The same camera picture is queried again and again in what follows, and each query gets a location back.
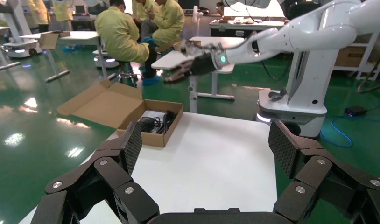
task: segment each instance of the white desk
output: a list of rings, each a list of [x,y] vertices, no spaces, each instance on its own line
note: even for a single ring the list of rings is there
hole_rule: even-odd
[[[232,45],[239,44],[244,39],[238,37],[193,37],[193,41],[201,41],[201,45],[207,45],[210,43],[217,44],[222,43],[223,47],[230,47]],[[185,56],[184,54],[171,51],[164,57],[160,58],[158,61],[152,64],[154,69],[164,69],[170,70],[175,68],[178,64],[193,59],[194,56]],[[221,70],[212,72],[212,91],[211,93],[199,93],[197,92],[197,77],[190,76],[189,81],[189,91],[190,91],[190,112],[197,113],[197,98],[198,97],[211,97],[211,98],[220,98],[220,99],[230,99],[235,100],[234,96],[220,95],[218,94],[218,74],[230,74],[234,70],[234,65],[227,65]]]
[[[20,38],[39,40],[41,34],[25,35],[25,36],[20,36]],[[99,57],[103,58],[101,46],[99,43],[99,35],[95,31],[71,31],[70,36],[60,37],[58,39],[58,44],[96,45],[98,48]],[[51,82],[51,81],[58,79],[58,78],[69,73],[69,70],[65,70],[62,72],[58,71],[58,68],[56,67],[56,63],[54,61],[54,58],[53,58],[50,50],[47,50],[47,56],[49,57],[49,61],[51,63],[51,67],[53,69],[54,75],[47,78],[45,80],[46,82]],[[104,77],[107,78],[107,71],[106,71],[105,65],[103,63],[101,65],[101,67],[102,67],[102,73],[103,73]]]
[[[264,21],[262,23],[253,23],[253,24],[238,24],[230,20],[228,23],[219,23],[218,20],[214,20],[209,24],[211,29],[241,29],[241,30],[265,30],[270,28],[280,29],[285,25],[283,21]]]
[[[268,132],[259,122],[184,113],[165,148],[142,147],[132,177],[161,214],[194,208],[271,212],[277,195]],[[20,224],[29,224],[34,212]],[[120,222],[102,201],[81,223]]]
[[[0,27],[0,30],[4,30],[4,29],[10,29],[10,28],[9,27]],[[0,61],[2,63],[2,66],[0,66],[0,70],[11,68],[11,67],[14,67],[14,66],[20,64],[20,62],[14,62],[14,63],[8,64],[5,56],[3,55],[2,49],[0,49]]]

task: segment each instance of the black power adapter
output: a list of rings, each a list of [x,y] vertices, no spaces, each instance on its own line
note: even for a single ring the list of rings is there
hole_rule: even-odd
[[[362,116],[367,113],[367,110],[361,106],[351,106],[345,109],[344,113],[350,115],[351,117]]]

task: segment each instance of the cardboard box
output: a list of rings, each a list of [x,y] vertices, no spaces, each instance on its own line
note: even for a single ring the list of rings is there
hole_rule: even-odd
[[[177,113],[174,122],[164,135],[142,132],[144,145],[164,147],[183,115],[183,106],[180,103],[143,100],[141,90],[104,80],[58,107],[58,113],[62,115],[75,115],[116,128],[120,136],[124,134],[129,123],[138,121],[146,110],[161,112],[170,110]]]
[[[59,37],[70,36],[68,31],[51,31],[40,35],[39,43],[40,48],[54,50]]]
[[[195,45],[201,45],[201,41],[192,41],[193,44]],[[170,47],[174,47],[175,51],[180,51],[180,45],[181,45],[181,41],[176,41],[176,42],[171,42],[170,44],[168,45],[163,45],[159,48],[158,52],[163,52],[165,51],[166,49],[170,48]]]
[[[365,47],[346,47],[338,52],[335,66],[359,67]]]

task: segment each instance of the yellow jacket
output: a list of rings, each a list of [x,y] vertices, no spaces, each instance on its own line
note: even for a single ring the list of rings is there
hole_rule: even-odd
[[[155,14],[153,22],[159,28],[152,36],[157,45],[162,46],[165,43],[176,41],[183,31],[183,10],[176,1],[167,0],[161,13]]]
[[[97,33],[105,42],[107,53],[123,62],[145,62],[149,58],[147,43],[138,44],[139,29],[132,17],[116,7],[101,12],[95,20]]]
[[[73,20],[70,1],[57,2],[53,0],[54,13],[57,21]]]
[[[0,26],[1,27],[8,27],[8,23],[6,19],[4,18],[3,13],[0,13]]]
[[[153,11],[154,14],[158,14],[160,13],[160,6],[153,0],[146,0],[145,5],[136,3],[136,17],[142,21],[149,20],[149,16],[145,10]]]
[[[37,25],[49,24],[50,15],[43,0],[27,0],[32,18]]]

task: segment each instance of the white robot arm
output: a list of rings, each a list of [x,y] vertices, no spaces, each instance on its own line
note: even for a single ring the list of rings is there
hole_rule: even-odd
[[[271,0],[223,0],[223,5],[225,7],[230,7],[237,2],[240,2],[247,6],[253,6],[257,8],[267,8]]]
[[[271,28],[253,33],[237,46],[228,49],[221,45],[208,46],[204,48],[204,54],[196,57],[192,63],[180,65],[181,72],[176,77],[167,78],[166,82],[176,82],[189,75],[206,74],[228,64],[259,62],[283,51],[341,49],[353,43],[357,35],[378,31],[380,0],[367,0],[363,3],[359,0],[335,0],[293,19],[280,30]],[[259,52],[253,51],[254,41],[258,43]]]

